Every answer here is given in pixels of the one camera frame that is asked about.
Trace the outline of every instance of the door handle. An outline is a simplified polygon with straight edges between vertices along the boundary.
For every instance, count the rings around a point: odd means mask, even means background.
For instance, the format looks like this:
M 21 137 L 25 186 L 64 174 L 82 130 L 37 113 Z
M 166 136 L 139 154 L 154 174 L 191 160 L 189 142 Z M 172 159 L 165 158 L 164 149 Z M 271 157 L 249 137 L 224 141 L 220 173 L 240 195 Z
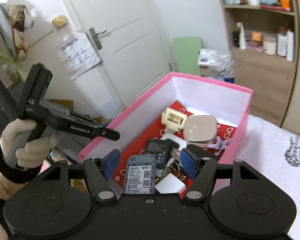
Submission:
M 100 42 L 100 40 L 99 40 L 98 35 L 99 35 L 99 34 L 106 34 L 106 33 L 107 33 L 107 30 L 104 30 L 104 31 L 101 32 L 101 33 L 96 33 L 96 31 L 95 31 L 94 28 L 90 28 L 90 29 L 89 29 L 89 33 L 90 33 L 90 35 L 91 35 L 91 37 L 92 37 L 92 40 L 93 40 L 94 44 L 97 46 L 97 49 L 98 49 L 98 50 L 99 50 L 99 49 L 102 49 L 102 44 L 101 44 L 101 42 Z

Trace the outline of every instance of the black battery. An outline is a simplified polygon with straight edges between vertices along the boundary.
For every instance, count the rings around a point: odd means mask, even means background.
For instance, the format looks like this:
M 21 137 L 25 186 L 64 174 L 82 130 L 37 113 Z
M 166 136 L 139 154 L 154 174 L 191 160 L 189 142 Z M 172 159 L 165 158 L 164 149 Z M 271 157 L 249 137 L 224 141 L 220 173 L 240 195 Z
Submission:
M 146 154 L 156 157 L 158 169 L 165 169 L 170 154 L 170 141 L 149 139 L 146 146 Z
M 175 141 L 172 141 L 171 139 L 166 139 L 165 141 L 170 142 L 170 151 L 172 152 L 173 149 L 179 149 L 180 144 L 176 143 Z

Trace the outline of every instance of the metal screw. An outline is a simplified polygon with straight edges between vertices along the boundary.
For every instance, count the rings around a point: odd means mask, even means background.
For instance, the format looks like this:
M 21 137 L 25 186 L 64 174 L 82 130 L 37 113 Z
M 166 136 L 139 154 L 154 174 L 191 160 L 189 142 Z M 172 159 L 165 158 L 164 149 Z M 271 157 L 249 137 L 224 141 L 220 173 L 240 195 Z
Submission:
M 101 191 L 98 194 L 98 197 L 101 198 L 101 199 L 110 199 L 110 198 L 114 197 L 114 193 L 111 192 L 111 191 Z
M 190 199 L 199 199 L 202 197 L 202 193 L 199 191 L 190 191 L 187 193 L 187 197 Z

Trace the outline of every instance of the white bed sheet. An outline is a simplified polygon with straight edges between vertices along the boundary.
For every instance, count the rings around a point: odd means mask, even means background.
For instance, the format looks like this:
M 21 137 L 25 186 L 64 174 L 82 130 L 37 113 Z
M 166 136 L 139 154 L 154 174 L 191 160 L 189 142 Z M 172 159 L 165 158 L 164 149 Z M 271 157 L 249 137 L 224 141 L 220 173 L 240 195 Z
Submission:
M 294 200 L 297 217 L 289 236 L 294 240 L 300 240 L 300 138 L 250 115 L 243 140 L 241 150 L 235 159 L 247 162 Z M 285 157 L 290 148 L 292 149 L 290 154 L 293 155 L 291 164 L 296 167 L 290 165 Z

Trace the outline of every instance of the gray battery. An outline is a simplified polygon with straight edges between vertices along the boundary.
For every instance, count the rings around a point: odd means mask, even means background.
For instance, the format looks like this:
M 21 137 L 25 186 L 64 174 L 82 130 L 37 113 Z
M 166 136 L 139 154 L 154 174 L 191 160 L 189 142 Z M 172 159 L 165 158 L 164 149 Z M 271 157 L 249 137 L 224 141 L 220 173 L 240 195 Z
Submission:
M 156 158 L 151 154 L 131 156 L 124 179 L 125 193 L 154 194 L 156 165 Z

